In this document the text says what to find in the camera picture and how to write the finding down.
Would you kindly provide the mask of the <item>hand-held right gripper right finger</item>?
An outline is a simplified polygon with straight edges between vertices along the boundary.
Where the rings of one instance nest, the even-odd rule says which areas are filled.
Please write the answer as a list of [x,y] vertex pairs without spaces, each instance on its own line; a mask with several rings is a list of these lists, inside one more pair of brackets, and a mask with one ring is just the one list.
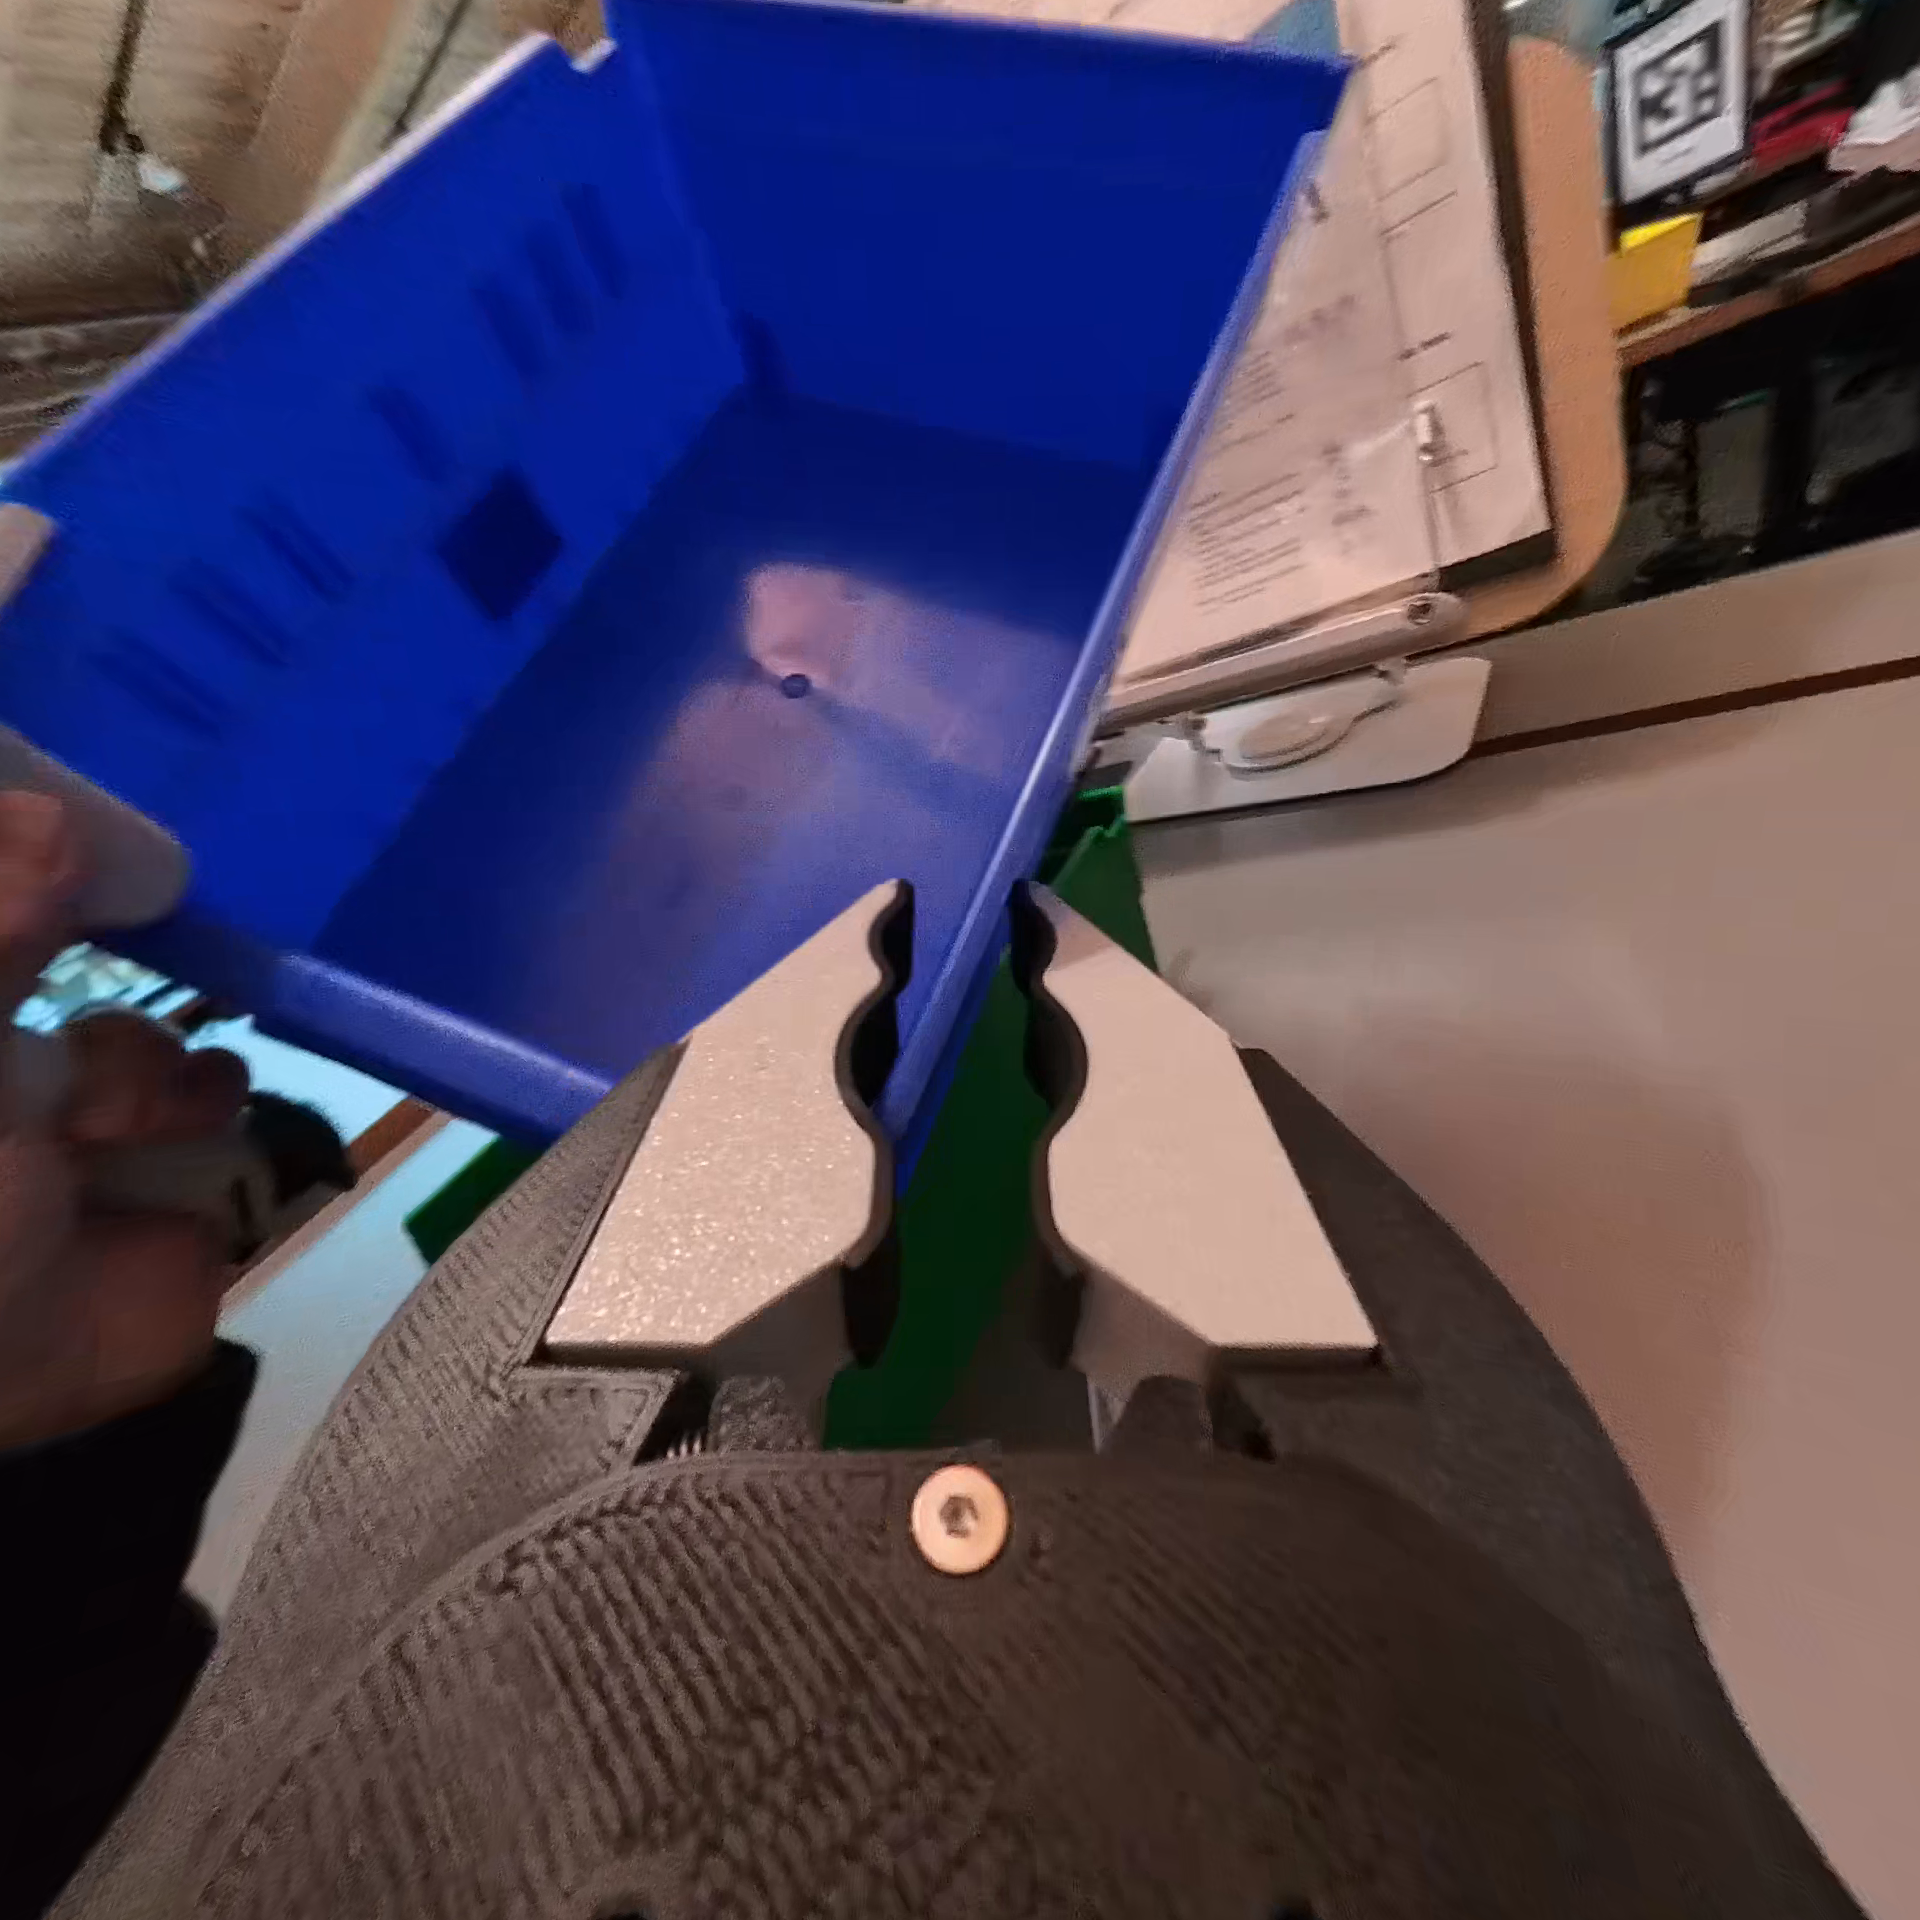
[[1232,1035],[1040,881],[1016,891],[1013,934],[1045,1106],[1045,1357],[1091,1387],[1376,1362],[1377,1330]]

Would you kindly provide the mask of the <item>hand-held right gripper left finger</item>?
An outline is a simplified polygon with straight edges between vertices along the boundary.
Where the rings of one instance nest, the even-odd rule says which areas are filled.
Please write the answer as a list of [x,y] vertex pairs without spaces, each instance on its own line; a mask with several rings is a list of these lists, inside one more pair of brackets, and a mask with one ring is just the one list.
[[538,1335],[569,1369],[836,1377],[901,1302],[895,1145],[915,888],[901,878],[722,1002],[675,1048]]

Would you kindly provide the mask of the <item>green plastic bin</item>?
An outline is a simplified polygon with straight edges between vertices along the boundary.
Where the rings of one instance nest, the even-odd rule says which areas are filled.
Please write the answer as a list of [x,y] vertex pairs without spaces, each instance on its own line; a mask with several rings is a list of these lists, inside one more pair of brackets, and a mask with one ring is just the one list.
[[[1043,856],[1043,881],[1151,974],[1159,970],[1121,772],[1091,776],[1072,795]],[[893,1340],[876,1369],[832,1380],[826,1446],[1091,1448],[1089,1380],[1051,1369],[1032,1345],[1032,1155],[1045,1104],[1024,1067],[1027,1019],[1029,1002],[1000,963],[898,1204],[901,1307]],[[414,1254],[440,1261],[533,1161],[533,1149],[484,1145],[405,1214]]]

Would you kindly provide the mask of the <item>blue plastic bin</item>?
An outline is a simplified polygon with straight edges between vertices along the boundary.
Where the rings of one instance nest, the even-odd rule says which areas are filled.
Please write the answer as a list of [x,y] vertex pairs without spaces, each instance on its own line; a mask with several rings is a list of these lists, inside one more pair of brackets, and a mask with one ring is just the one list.
[[904,5],[514,47],[4,484],[104,941],[555,1139],[883,881],[915,1165],[1346,60]]

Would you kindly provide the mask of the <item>person's left hand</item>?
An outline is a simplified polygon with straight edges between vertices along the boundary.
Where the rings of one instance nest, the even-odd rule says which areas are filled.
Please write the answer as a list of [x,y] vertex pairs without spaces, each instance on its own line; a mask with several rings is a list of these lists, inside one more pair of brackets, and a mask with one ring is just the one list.
[[48,1116],[4,1087],[4,1448],[175,1395],[204,1370],[227,1293],[204,1220],[96,1210],[83,1186],[104,1153],[230,1131],[245,1065],[104,1012],[70,1027],[70,1070]]

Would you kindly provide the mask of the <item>printed instruction sheet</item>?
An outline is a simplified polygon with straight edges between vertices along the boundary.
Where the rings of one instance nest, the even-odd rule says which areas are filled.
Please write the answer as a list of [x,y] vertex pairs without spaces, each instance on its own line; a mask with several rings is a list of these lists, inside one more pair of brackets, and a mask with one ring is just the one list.
[[1349,80],[1129,613],[1118,697],[1556,553],[1508,41],[1329,2]]

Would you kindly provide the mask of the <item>instruction sheet on wooden stand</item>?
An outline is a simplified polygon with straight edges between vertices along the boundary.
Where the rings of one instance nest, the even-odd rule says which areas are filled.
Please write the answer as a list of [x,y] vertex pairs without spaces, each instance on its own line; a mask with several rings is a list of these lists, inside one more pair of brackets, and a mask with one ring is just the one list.
[[1326,659],[1296,639],[1181,674],[1146,700],[1121,700],[1113,678],[1091,765],[1121,772],[1140,825],[1232,819],[1455,770],[1493,711],[1504,642],[1584,583],[1616,527],[1619,363],[1595,66],[1550,34],[1556,2],[1497,9],[1508,41],[1556,553],[1335,617]]

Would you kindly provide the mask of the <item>yellow bin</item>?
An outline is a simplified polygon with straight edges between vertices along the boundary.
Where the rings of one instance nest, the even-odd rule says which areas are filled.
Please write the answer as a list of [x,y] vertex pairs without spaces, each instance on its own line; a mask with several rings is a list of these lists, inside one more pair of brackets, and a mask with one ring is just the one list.
[[1628,227],[1606,259],[1609,329],[1630,331],[1693,296],[1693,259],[1706,214],[1680,212]]

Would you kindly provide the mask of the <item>small tag sign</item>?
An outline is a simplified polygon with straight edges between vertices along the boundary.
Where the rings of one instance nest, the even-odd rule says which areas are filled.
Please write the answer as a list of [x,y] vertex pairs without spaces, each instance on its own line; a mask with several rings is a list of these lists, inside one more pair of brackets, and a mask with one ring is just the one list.
[[1606,41],[1606,156],[1619,210],[1685,192],[1751,153],[1753,5],[1656,2]]

